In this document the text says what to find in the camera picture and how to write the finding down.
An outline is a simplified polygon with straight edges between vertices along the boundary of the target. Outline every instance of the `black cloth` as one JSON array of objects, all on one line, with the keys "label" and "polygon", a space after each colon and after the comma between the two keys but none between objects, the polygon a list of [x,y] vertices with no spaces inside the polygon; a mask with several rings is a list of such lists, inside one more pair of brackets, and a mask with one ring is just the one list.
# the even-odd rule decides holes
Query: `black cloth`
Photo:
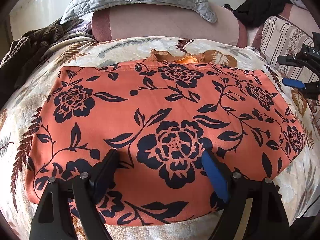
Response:
[{"label": "black cloth", "polygon": [[75,19],[63,25],[53,24],[30,31],[11,44],[10,50],[0,63],[0,109],[12,93],[24,85],[49,45],[82,21]]},{"label": "black cloth", "polygon": [[246,27],[259,27],[270,16],[277,16],[290,0],[247,0],[233,11]]}]

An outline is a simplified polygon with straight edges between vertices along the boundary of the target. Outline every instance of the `brown towel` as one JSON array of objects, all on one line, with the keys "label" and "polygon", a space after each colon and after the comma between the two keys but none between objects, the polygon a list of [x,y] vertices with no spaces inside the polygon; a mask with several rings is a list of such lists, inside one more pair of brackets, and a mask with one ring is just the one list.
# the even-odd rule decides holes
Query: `brown towel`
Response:
[{"label": "brown towel", "polygon": [[63,25],[54,24],[29,31],[11,44],[10,50],[0,63],[0,108],[16,89],[23,86],[49,45],[82,21],[75,19]]}]

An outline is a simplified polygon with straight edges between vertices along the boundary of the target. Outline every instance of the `blue clamp handle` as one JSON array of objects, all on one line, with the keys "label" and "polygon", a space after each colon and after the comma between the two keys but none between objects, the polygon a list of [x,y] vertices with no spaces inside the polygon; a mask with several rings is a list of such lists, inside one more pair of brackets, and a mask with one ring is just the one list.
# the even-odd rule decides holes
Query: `blue clamp handle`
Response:
[{"label": "blue clamp handle", "polygon": [[217,165],[209,156],[208,152],[205,150],[202,153],[201,162],[218,198],[221,198],[224,203],[228,203],[230,199],[230,194],[228,192],[228,183],[221,174]]},{"label": "blue clamp handle", "polygon": [[305,84],[299,80],[284,78],[282,79],[282,84],[287,87],[297,88],[297,89],[305,89]]}]

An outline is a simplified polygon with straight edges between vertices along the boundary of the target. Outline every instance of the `black floral print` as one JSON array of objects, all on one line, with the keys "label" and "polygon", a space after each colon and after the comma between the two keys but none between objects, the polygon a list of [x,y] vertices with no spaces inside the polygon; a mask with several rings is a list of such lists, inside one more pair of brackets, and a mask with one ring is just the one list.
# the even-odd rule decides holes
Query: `black floral print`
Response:
[{"label": "black floral print", "polygon": [[189,70],[183,65],[172,63],[168,66],[159,67],[158,71],[163,79],[175,81],[183,88],[195,88],[198,82],[197,79],[204,76],[203,73],[197,70]]},{"label": "black floral print", "polygon": [[82,172],[90,172],[92,166],[90,163],[85,159],[77,159],[76,161],[67,162],[66,168],[61,174],[61,178],[64,180],[69,180],[74,177],[74,173],[78,171],[79,173]]},{"label": "black floral print", "polygon": [[263,121],[263,117],[261,116],[261,113],[257,110],[257,109],[253,109],[252,114],[259,120],[259,121]]},{"label": "black floral print", "polygon": [[62,123],[74,116],[88,116],[95,101],[91,97],[92,89],[75,85],[68,91],[61,92],[54,99],[57,107],[53,115],[57,123]]},{"label": "black floral print", "polygon": [[254,99],[257,99],[260,105],[265,108],[267,111],[270,111],[270,106],[274,105],[271,94],[268,91],[263,91],[262,88],[256,87],[252,84],[247,83],[246,90],[250,96]]},{"label": "black floral print", "polygon": [[143,63],[137,63],[134,67],[134,70],[139,72],[139,75],[141,76],[153,76],[155,73],[157,73],[155,70],[151,70],[149,69],[146,65],[144,65]]},{"label": "black floral print", "polygon": [[100,212],[108,218],[113,218],[117,212],[124,210],[122,194],[119,191],[113,190],[115,186],[116,184],[113,181],[104,196],[103,203],[99,206]]},{"label": "black floral print", "polygon": [[211,141],[202,136],[197,122],[183,120],[179,125],[162,121],[156,134],[139,140],[137,160],[159,170],[159,176],[170,188],[181,188],[195,180],[194,168],[202,169],[201,152],[212,148]]},{"label": "black floral print", "polygon": [[292,149],[295,153],[299,154],[306,144],[306,136],[298,131],[298,129],[293,126],[287,126],[287,131],[283,132],[284,137],[291,144]]}]

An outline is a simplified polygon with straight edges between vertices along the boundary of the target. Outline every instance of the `black clamp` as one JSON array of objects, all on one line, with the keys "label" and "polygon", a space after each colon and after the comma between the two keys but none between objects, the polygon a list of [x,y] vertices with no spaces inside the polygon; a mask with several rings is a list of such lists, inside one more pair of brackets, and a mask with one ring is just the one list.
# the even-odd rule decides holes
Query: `black clamp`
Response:
[{"label": "black clamp", "polygon": [[[277,62],[280,65],[306,67],[320,77],[320,34],[313,32],[314,48],[302,45],[297,55],[278,56]],[[285,86],[297,88],[305,98],[318,100],[320,94],[320,82],[303,83],[298,80],[284,78]]]}]

